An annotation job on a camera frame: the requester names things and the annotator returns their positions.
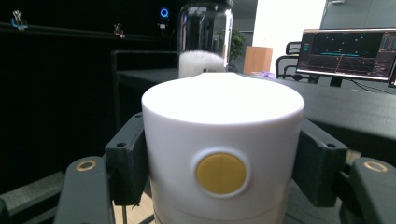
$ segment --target monitor stand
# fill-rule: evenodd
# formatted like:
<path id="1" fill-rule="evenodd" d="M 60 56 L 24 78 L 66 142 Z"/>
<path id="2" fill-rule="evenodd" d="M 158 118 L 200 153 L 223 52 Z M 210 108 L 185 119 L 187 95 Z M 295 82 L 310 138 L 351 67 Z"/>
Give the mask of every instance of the monitor stand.
<path id="1" fill-rule="evenodd" d="M 330 81 L 330 86 L 334 87 L 341 87 L 341 83 L 343 82 L 343 79 L 340 77 L 332 77 L 332 80 Z"/>

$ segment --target glass jar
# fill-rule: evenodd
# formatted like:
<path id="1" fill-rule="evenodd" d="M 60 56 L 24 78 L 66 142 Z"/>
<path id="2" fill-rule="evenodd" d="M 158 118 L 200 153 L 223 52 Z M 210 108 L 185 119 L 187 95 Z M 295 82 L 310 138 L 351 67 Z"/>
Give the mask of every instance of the glass jar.
<path id="1" fill-rule="evenodd" d="M 227 72 L 233 0 L 187 0 L 178 18 L 178 76 Z"/>

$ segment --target green plant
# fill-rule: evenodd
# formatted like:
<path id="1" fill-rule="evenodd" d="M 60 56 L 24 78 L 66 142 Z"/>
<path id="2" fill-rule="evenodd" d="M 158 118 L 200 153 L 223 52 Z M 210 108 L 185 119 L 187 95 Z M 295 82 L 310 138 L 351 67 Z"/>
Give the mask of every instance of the green plant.
<path id="1" fill-rule="evenodd" d="M 231 35 L 230 61 L 243 54 L 245 41 L 246 39 L 241 32 L 233 30 Z"/>

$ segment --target blue light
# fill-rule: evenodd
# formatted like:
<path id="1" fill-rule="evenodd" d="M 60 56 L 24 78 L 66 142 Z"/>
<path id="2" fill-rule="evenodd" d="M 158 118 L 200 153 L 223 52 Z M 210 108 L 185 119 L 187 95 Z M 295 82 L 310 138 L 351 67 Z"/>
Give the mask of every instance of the blue light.
<path id="1" fill-rule="evenodd" d="M 169 16 L 169 10 L 168 10 L 168 8 L 161 8 L 161 16 L 163 17 L 163 18 L 168 18 L 168 16 Z"/>

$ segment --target wooden cabinet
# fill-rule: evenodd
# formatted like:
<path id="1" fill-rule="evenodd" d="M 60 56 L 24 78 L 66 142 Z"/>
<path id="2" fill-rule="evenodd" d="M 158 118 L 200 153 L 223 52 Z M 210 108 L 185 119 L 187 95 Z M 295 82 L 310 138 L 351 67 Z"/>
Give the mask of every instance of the wooden cabinet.
<path id="1" fill-rule="evenodd" d="M 247 46 L 244 74 L 269 72 L 271 68 L 272 54 L 272 48 Z"/>

